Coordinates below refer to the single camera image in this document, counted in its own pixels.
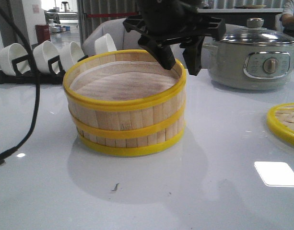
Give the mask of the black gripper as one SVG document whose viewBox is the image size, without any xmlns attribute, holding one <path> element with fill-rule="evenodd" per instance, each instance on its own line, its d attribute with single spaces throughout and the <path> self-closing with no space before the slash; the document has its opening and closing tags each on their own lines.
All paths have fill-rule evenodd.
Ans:
<svg viewBox="0 0 294 230">
<path fill-rule="evenodd" d="M 169 45 L 181 43 L 188 72 L 197 76 L 204 38 L 221 40 L 226 32 L 224 19 L 201 14 L 202 0 L 137 0 L 136 4 L 139 14 L 125 19 L 126 31 L 138 32 L 139 46 L 166 70 L 176 63 Z"/>
</svg>

